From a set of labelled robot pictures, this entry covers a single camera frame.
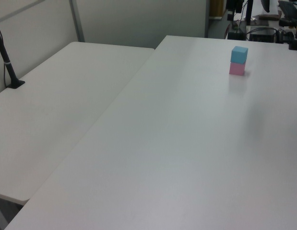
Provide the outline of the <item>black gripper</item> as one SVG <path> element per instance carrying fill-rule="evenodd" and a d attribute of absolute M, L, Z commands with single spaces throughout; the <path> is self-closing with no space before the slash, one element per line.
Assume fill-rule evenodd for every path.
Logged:
<path fill-rule="evenodd" d="M 244 0 L 227 0 L 226 1 L 227 20 L 228 21 L 232 21 L 234 19 L 234 4 L 235 4 L 235 12 L 242 13 Z"/>

